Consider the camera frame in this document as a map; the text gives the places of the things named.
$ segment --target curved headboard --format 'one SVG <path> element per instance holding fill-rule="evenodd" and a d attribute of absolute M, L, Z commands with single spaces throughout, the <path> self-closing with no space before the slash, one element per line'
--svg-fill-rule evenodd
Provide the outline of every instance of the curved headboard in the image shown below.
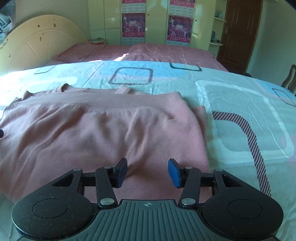
<path fill-rule="evenodd" d="M 0 45 L 0 76 L 46 64 L 54 55 L 87 39 L 70 20 L 42 15 L 16 27 Z"/>

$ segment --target shelf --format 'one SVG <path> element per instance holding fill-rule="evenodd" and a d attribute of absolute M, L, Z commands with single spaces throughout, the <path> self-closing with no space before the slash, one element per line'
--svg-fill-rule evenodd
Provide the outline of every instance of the shelf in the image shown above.
<path fill-rule="evenodd" d="M 225 21 L 225 20 L 222 19 L 222 18 L 218 18 L 218 17 L 214 17 L 214 18 L 227 23 L 227 21 Z"/>
<path fill-rule="evenodd" d="M 210 44 L 212 44 L 212 45 L 217 45 L 217 46 L 223 46 L 223 44 L 221 44 L 221 43 L 210 42 Z"/>

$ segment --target poster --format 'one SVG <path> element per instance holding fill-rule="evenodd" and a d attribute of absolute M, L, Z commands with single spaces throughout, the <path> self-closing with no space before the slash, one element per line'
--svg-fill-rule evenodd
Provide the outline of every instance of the poster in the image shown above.
<path fill-rule="evenodd" d="M 122 37 L 145 37 L 145 13 L 122 14 Z"/>
<path fill-rule="evenodd" d="M 194 8 L 195 0 L 170 0 L 170 5 Z"/>
<path fill-rule="evenodd" d="M 122 4 L 128 3 L 146 3 L 146 0 L 122 0 Z"/>
<path fill-rule="evenodd" d="M 169 15 L 167 40 L 190 43 L 192 18 Z"/>

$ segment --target pink sweater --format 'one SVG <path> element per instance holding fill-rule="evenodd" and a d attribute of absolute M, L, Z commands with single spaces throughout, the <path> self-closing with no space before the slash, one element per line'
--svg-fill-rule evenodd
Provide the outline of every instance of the pink sweater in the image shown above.
<path fill-rule="evenodd" d="M 170 180 L 170 158 L 209 171 L 199 122 L 178 92 L 148 95 L 126 86 L 95 90 L 67 84 L 26 92 L 6 108 L 0 129 L 0 191 L 13 202 L 73 168 L 94 172 L 122 157 L 128 173 L 114 190 L 118 201 L 178 200 L 182 190 Z M 93 188 L 85 196 L 96 202 Z M 210 196 L 208 188 L 201 190 L 200 202 Z"/>

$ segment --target brown striped line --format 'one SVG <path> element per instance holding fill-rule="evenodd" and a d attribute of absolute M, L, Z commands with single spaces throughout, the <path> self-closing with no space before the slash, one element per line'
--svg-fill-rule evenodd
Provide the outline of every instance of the brown striped line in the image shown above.
<path fill-rule="evenodd" d="M 259 181 L 260 191 L 271 197 L 271 191 L 270 191 L 268 178 L 266 176 L 264 160 L 263 160 L 263 157 L 261 156 L 261 153 L 257 144 L 257 137 L 255 133 L 252 131 L 249 123 L 243 117 L 234 113 L 213 111 L 213 117 L 214 117 L 214 120 L 232 121 L 236 123 L 237 125 L 239 125 L 242 131 L 247 135 L 248 145 L 249 145 L 251 154 L 253 156 L 255 167 L 257 170 L 257 178 Z"/>

